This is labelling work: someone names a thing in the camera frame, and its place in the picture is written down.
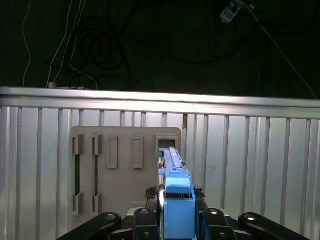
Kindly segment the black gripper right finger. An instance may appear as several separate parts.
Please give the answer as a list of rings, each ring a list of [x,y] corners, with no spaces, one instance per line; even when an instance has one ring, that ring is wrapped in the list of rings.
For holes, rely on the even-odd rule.
[[[196,196],[195,230],[198,240],[303,240],[304,236],[254,212],[233,219],[219,208],[208,207],[203,189]]]

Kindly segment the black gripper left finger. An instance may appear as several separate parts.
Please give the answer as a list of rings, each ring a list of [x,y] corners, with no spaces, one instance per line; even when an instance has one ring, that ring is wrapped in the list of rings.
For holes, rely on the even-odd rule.
[[[60,240],[159,240],[158,189],[145,192],[146,206],[131,209],[125,218],[104,212],[59,237]]]

